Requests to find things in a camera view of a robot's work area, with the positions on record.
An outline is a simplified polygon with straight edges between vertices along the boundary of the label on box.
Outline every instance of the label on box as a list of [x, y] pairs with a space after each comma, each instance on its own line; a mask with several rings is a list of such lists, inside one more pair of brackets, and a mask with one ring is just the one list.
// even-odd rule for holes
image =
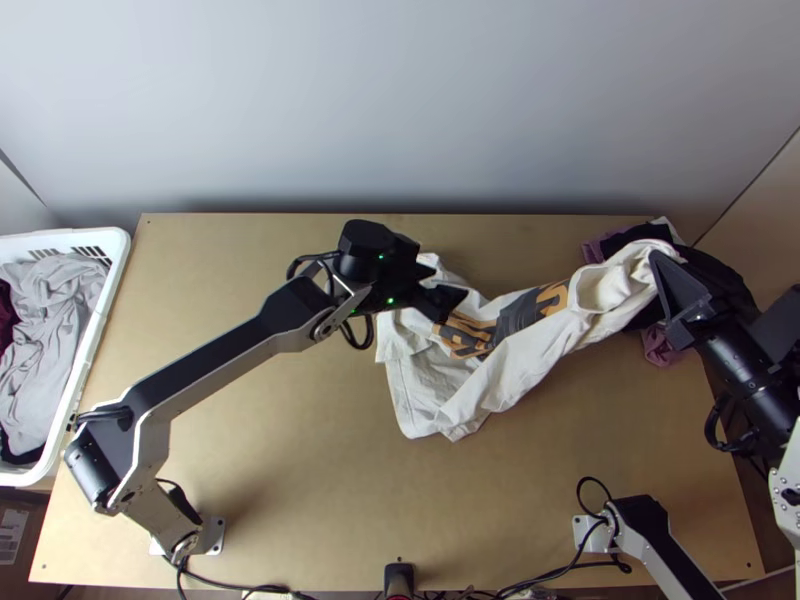
[[27, 520], [27, 511], [6, 509], [0, 522], [0, 565], [13, 565], [17, 560], [17, 550]]

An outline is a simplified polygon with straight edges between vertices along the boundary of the wooden board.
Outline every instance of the wooden board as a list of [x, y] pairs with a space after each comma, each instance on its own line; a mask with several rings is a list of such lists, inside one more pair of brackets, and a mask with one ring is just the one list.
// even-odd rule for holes
[[[335, 247], [343, 215], [145, 215], [83, 407], [249, 318], [296, 255]], [[488, 296], [563, 278], [581, 240], [641, 217], [370, 216], [440, 253]], [[161, 476], [228, 519], [221, 556], [193, 568], [227, 581], [375, 590], [415, 563], [423, 589], [495, 589], [574, 553], [575, 484], [650, 493], [716, 579], [763, 572], [728, 456], [705, 443], [700, 363], [647, 363], [637, 335], [563, 359], [520, 404], [456, 444], [411, 441], [384, 370], [339, 337], [278, 356], [174, 422]], [[94, 514], [59, 472], [31, 577], [172, 587], [146, 533]], [[561, 586], [647, 583], [637, 568], [576, 571]]]

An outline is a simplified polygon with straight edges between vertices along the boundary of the black cable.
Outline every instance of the black cable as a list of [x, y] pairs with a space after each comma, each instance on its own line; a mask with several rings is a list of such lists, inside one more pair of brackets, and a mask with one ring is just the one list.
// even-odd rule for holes
[[122, 421], [123, 419], [133, 419], [133, 411], [127, 406], [112, 409], [100, 408], [79, 414], [75, 418], [75, 425], [79, 426], [92, 421]]
[[597, 513], [593, 513], [592, 511], [590, 511], [586, 507], [586, 504], [584, 504], [583, 498], [581, 498], [581, 490], [583, 489], [583, 486], [590, 481], [592, 483], [596, 483], [597, 485], [599, 485], [602, 488], [602, 490], [606, 493], [606, 502], [611, 501], [611, 492], [608, 491], [608, 488], [605, 486], [605, 484], [596, 477], [587, 475], [586, 477], [581, 477], [580, 481], [578, 481], [578, 487], [575, 489], [575, 495], [578, 496], [578, 504], [580, 504], [581, 508], [583, 509], [583, 512], [585, 512], [587, 515], [589, 515], [590, 517], [594, 517], [595, 519], [600, 519], [601, 521], [604, 521], [607, 525], [608, 519], [606, 517], [603, 517]]
[[[534, 577], [533, 579], [526, 579], [524, 581], [520, 581], [513, 585], [504, 587], [503, 589], [497, 592], [497, 595], [495, 596], [496, 600], [505, 600], [506, 598], [513, 596], [518, 592], [522, 592], [528, 588], [531, 588], [539, 583], [544, 583], [546, 581], [552, 581], [553, 579], [558, 579], [559, 577], [566, 575], [569, 571], [572, 571], [574, 569], [588, 569], [589, 567], [617, 567], [620, 571], [622, 571], [626, 575], [633, 571], [631, 566], [627, 563], [622, 562], [616, 554], [612, 554], [610, 560], [592, 561], [592, 562], [578, 564], [578, 561], [583, 555], [583, 549], [586, 547], [586, 544], [589, 541], [589, 537], [592, 535], [592, 532], [594, 532], [594, 530], [600, 526], [607, 526], [609, 524], [609, 520], [607, 517], [590, 511], [587, 508], [586, 504], [583, 502], [583, 499], [581, 498], [581, 491], [583, 489], [583, 486], [590, 481], [592, 483], [596, 483], [597, 485], [599, 485], [602, 488], [602, 490], [606, 493], [607, 496], [606, 504], [613, 500], [611, 492], [609, 492], [605, 484], [596, 477], [590, 477], [590, 476], [582, 477], [580, 481], [578, 481], [578, 486], [577, 489], [575, 490], [575, 493], [578, 497], [578, 504], [581, 505], [581, 508], [586, 512], [586, 514], [597, 519], [597, 522], [594, 525], [592, 525], [586, 532], [586, 535], [583, 536], [583, 539], [581, 540], [580, 544], [578, 544], [578, 550], [577, 552], [575, 552], [575, 556], [572, 557], [572, 560], [563, 567], [558, 567], [557, 569], [553, 569], [551, 571], [548, 571], [547, 573], [542, 573], [541, 575], [539, 575], [538, 577]], [[617, 521], [616, 515], [614, 515], [614, 511], [610, 512], [611, 515], [614, 517], [615, 531], [614, 535], [612, 536], [613, 540], [619, 533], [619, 522]]]
[[161, 477], [156, 477], [156, 481], [158, 483], [166, 483], [167, 485], [171, 485], [171, 486], [183, 491], [183, 488], [181, 488], [181, 486], [179, 486], [177, 483], [175, 483], [171, 479], [162, 479]]
[[341, 252], [339, 250], [333, 250], [331, 252], [323, 252], [321, 254], [303, 254], [295, 258], [289, 267], [286, 269], [286, 279], [289, 280], [294, 277], [295, 273], [297, 273], [297, 268], [302, 265], [304, 262], [308, 262], [310, 260], [318, 260], [320, 263], [326, 267], [328, 273], [330, 273], [330, 269], [327, 268], [327, 265], [323, 262], [329, 258], [336, 258], [339, 256]]
[[74, 587], [75, 587], [74, 585], [67, 585], [67, 586], [64, 586], [64, 589], [63, 589], [63, 590], [61, 590], [61, 591], [58, 593], [58, 596], [56, 596], [56, 600], [64, 600], [64, 598], [66, 598], [67, 596], [69, 596], [69, 593], [72, 591], [72, 588], [74, 588]]
[[372, 316], [371, 315], [362, 315], [364, 317], [364, 323], [366, 325], [366, 334], [364, 336], [364, 341], [359, 342], [356, 340], [356, 336], [353, 333], [353, 329], [350, 327], [350, 323], [345, 321], [342, 323], [341, 331], [344, 339], [347, 340], [347, 343], [350, 344], [356, 350], [366, 350], [372, 345], [372, 342], [375, 341], [375, 327], [372, 324]]
[[[298, 267], [304, 262], [312, 260], [318, 261], [319, 264], [322, 266], [322, 268], [325, 269], [325, 274], [328, 277], [328, 290], [327, 290], [328, 295], [331, 296], [331, 298], [333, 298], [333, 292], [334, 292], [333, 272], [331, 271], [331, 268], [328, 266], [328, 263], [326, 263], [325, 261], [330, 258], [335, 258], [340, 254], [341, 252], [339, 250], [334, 250], [332, 252], [324, 252], [322, 254], [304, 254], [302, 256], [298, 256], [291, 262], [289, 268], [286, 269], [286, 279], [288, 280], [294, 277], [295, 273], [297, 273]], [[366, 350], [370, 346], [372, 346], [372, 343], [375, 341], [375, 326], [372, 323], [372, 317], [370, 315], [362, 315], [362, 316], [364, 317], [364, 323], [366, 326], [366, 334], [364, 335], [363, 341], [359, 342], [356, 339], [356, 336], [353, 333], [353, 328], [347, 321], [343, 322], [340, 327], [344, 339], [347, 341], [348, 344], [350, 344], [350, 346], [352, 346], [356, 350]]]
[[245, 598], [250, 596], [255, 592], [263, 592], [266, 594], [292, 594], [295, 598], [299, 600], [317, 600], [313, 596], [309, 596], [308, 594], [304, 594], [302, 592], [295, 592], [292, 591], [291, 588], [286, 587], [285, 585], [275, 585], [266, 583], [263, 585], [237, 585], [233, 583], [225, 583], [222, 581], [216, 581], [214, 579], [209, 579], [208, 577], [203, 577], [202, 575], [198, 575], [197, 573], [193, 573], [189, 570], [189, 557], [187, 556], [180, 563], [177, 565], [173, 565], [170, 560], [165, 556], [164, 560], [167, 561], [171, 567], [173, 567], [176, 571], [176, 589], [178, 591], [178, 595], [180, 596], [181, 600], [185, 600], [186, 595], [183, 591], [183, 586], [181, 585], [181, 577], [186, 576], [189, 579], [194, 579], [195, 581], [199, 581], [200, 583], [204, 583], [211, 587], [220, 588], [223, 590], [234, 590], [237, 592], [247, 592]]
[[183, 586], [181, 585], [181, 575], [186, 570], [186, 561], [189, 560], [188, 558], [184, 558], [178, 563], [177, 568], [175, 569], [175, 589], [178, 590], [178, 597], [181, 600], [186, 600], [186, 594], [183, 592]]

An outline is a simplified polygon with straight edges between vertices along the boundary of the gray cloth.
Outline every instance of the gray cloth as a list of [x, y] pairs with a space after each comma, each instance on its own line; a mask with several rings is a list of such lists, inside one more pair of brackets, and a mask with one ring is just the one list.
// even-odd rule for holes
[[78, 254], [0, 265], [20, 318], [0, 358], [0, 425], [14, 454], [47, 440], [107, 272]]

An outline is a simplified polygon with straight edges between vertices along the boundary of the laundry basket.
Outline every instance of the laundry basket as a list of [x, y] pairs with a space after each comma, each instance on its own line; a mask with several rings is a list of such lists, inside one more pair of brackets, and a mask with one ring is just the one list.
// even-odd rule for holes
[[0, 236], [0, 264], [39, 260], [56, 254], [78, 253], [108, 267], [108, 277], [75, 353], [72, 372], [61, 394], [42, 456], [35, 464], [26, 466], [15, 466], [0, 461], [0, 486], [30, 486], [55, 473], [64, 434], [80, 402], [83, 386], [100, 343], [125, 262], [128, 260], [130, 246], [130, 236], [117, 227], [54, 229]]

